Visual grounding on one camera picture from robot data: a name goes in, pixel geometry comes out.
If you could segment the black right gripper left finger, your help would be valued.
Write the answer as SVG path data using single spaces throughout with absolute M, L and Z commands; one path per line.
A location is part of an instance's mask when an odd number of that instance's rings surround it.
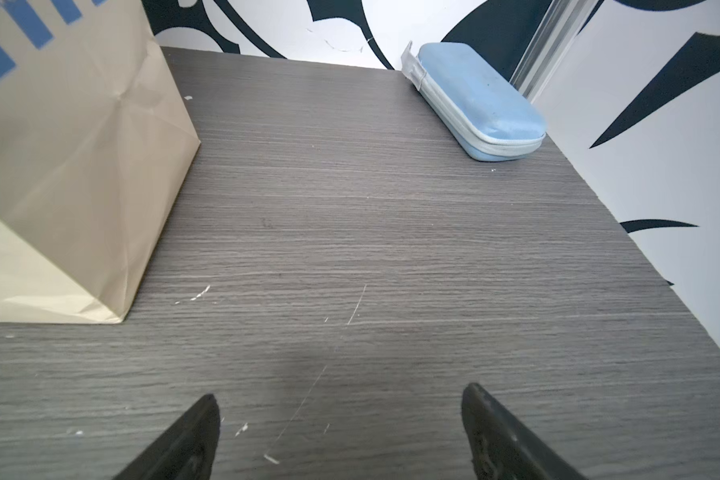
M 215 396 L 201 396 L 114 479 L 209 479 L 220 424 Z

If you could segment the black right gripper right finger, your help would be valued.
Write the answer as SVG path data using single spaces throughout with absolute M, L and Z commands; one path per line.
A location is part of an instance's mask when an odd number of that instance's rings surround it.
M 479 479 L 585 479 L 478 383 L 463 391 L 461 418 Z

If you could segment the checkered paper bag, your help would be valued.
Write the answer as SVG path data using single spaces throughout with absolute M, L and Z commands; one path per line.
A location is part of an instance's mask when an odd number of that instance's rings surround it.
M 200 141 L 138 1 L 0 1 L 0 322 L 116 324 Z

